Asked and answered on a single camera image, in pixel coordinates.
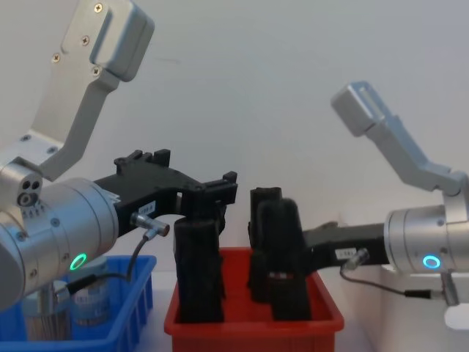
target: white wall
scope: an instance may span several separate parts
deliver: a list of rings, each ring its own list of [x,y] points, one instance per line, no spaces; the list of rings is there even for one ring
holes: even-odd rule
[[[51,54],[76,1],[3,1],[0,147],[30,125]],[[248,191],[282,186],[304,227],[383,221],[394,208],[439,202],[397,176],[329,106],[367,79],[434,161],[469,171],[469,2],[463,0],[139,0],[157,25],[135,81],[106,102],[83,160],[63,178],[114,172],[135,149],[172,150],[199,180],[239,172],[225,246],[248,244]],[[129,253],[139,234],[114,252]],[[151,243],[172,268],[172,242]]]

